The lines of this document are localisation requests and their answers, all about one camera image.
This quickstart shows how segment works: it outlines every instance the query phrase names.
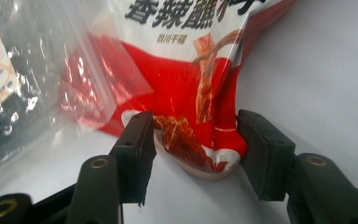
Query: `brown dried food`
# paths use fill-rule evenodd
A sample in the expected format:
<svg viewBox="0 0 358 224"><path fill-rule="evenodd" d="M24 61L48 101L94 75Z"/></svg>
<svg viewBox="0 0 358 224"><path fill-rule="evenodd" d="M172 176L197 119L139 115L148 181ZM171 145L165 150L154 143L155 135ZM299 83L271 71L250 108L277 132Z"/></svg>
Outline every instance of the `brown dried food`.
<svg viewBox="0 0 358 224"><path fill-rule="evenodd" d="M185 117L155 116L154 126L163 131L161 141L165 150L193 168L219 173L226 167L226 161L213 164L212 158L206 155Z"/></svg>

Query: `white table surface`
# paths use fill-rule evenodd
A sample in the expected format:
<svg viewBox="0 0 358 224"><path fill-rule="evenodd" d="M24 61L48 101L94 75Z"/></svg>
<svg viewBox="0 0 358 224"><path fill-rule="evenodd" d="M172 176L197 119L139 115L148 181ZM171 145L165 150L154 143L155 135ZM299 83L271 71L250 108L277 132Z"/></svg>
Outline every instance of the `white table surface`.
<svg viewBox="0 0 358 224"><path fill-rule="evenodd" d="M260 38L241 71L237 108L260 113L297 145L322 154L358 188L358 1L299 1ZM86 159L116 138L65 127L0 167L0 196L36 203L76 182ZM210 182L158 154L145 207L124 205L125 223L289 223L285 203L261 203L244 171Z"/></svg>

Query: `red and white snack bag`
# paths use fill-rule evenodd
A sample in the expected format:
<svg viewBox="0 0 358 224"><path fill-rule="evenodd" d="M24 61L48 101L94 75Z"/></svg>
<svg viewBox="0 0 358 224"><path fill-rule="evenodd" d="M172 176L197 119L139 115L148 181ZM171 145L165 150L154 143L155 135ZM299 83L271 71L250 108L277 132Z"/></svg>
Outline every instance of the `red and white snack bag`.
<svg viewBox="0 0 358 224"><path fill-rule="evenodd" d="M193 175L228 175L247 150L236 130L237 75L260 32L295 1L107 1L115 34L89 38L105 75L122 85L112 87L117 109L102 130L120 135L132 115L151 110L161 152ZM101 18L96 27L106 28ZM150 91L131 94L143 85Z"/></svg>

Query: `white surface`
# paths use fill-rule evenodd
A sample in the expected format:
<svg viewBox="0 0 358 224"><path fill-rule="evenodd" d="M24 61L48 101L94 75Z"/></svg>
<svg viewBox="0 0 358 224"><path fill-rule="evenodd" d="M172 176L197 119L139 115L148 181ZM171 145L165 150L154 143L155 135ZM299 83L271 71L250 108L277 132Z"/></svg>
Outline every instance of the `white surface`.
<svg viewBox="0 0 358 224"><path fill-rule="evenodd" d="M358 187L358 1L299 1L268 29L238 84L237 108L260 113L297 144L336 162ZM83 161L116 139L87 133L54 141L0 169L0 195L26 192L34 202L73 184ZM157 155L142 210L124 205L131 223L288 223L285 203L257 201L243 170L210 182Z"/></svg>

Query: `plastic bag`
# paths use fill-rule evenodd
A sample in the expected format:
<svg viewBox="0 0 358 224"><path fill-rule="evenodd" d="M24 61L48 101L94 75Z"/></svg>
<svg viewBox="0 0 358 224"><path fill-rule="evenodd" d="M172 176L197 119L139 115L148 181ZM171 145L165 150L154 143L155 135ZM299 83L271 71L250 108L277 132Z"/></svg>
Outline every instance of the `plastic bag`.
<svg viewBox="0 0 358 224"><path fill-rule="evenodd" d="M118 105L102 130L120 135L131 116L152 110L160 152L193 175L228 175L247 150L236 130L236 77L261 31L295 0L106 2L111 11L101 18L113 17L107 26L122 45L88 34L100 63L125 63L105 57L124 47L152 91ZM131 82L128 71L118 72L120 82Z"/></svg>
<svg viewBox="0 0 358 224"><path fill-rule="evenodd" d="M86 120L99 128L116 109L91 43L78 38L84 36L84 26L53 12L42 0L0 1L0 164L52 136L68 120ZM67 55L79 43L77 50L85 57L78 60L89 69L83 84L94 87L88 91L62 76ZM71 113L62 113L63 108L71 108Z"/></svg>

